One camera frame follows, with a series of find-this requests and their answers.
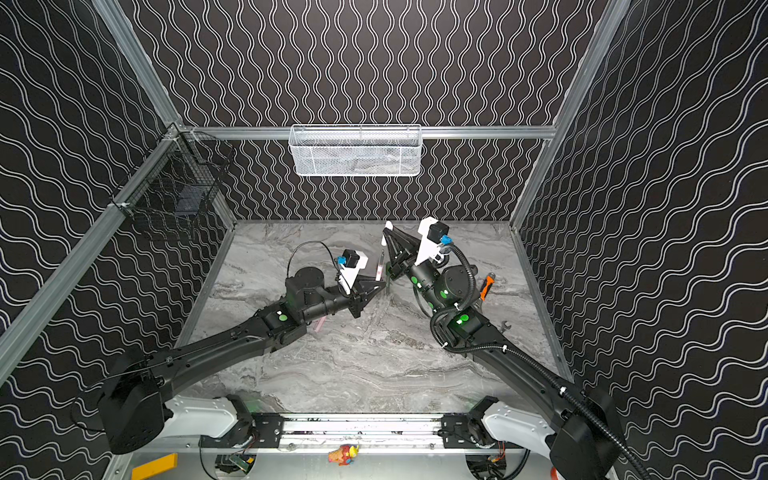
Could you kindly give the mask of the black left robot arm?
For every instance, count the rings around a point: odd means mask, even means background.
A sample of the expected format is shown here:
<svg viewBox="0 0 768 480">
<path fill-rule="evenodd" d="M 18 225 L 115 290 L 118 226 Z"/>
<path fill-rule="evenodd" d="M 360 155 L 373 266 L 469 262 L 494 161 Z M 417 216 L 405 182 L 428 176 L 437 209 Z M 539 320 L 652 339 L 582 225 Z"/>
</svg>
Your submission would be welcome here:
<svg viewBox="0 0 768 480">
<path fill-rule="evenodd" d="M 228 330 L 180 348 L 126 351 L 103 380 L 97 401 L 110 451 L 131 453 L 157 438 L 171 419 L 166 403 L 193 384 L 290 345 L 316 319 L 344 310 L 358 318 L 385 286 L 362 275 L 349 291 L 328 287 L 320 269 L 304 267 L 285 280 L 285 294 L 276 302 Z"/>
</svg>

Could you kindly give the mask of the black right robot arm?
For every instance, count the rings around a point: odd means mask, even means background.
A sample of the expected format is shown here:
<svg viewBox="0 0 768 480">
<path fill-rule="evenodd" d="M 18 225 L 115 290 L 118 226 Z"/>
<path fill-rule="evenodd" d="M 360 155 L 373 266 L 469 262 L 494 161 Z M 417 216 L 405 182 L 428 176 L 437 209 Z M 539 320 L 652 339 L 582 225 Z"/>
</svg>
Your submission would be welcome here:
<svg viewBox="0 0 768 480">
<path fill-rule="evenodd" d="M 482 365 L 516 390 L 549 427 L 543 453 L 565 479 L 603 479 L 619 458 L 642 478 L 650 474 L 622 432 L 613 398 L 582 389 L 552 372 L 507 339 L 481 312 L 481 289 L 463 251 L 448 237 L 448 227 L 432 221 L 419 236 L 387 225 L 387 274 L 406 277 L 431 316 L 429 329 L 447 353 Z"/>
</svg>

